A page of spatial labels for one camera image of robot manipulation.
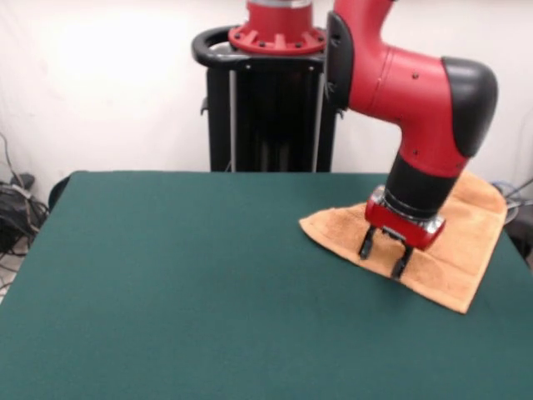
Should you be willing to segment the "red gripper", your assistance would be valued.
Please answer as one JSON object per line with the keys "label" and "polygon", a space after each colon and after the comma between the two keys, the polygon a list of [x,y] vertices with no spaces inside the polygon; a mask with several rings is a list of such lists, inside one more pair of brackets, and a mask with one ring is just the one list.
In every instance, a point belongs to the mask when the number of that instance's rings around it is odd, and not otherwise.
{"label": "red gripper", "polygon": [[377,186],[366,202],[365,219],[369,227],[359,250],[359,258],[367,260],[371,255],[376,229],[390,233],[405,245],[403,255],[396,261],[391,278],[401,278],[411,259],[414,248],[426,250],[443,231],[446,220],[435,215],[429,219],[407,217],[393,209],[385,199],[385,187]]}

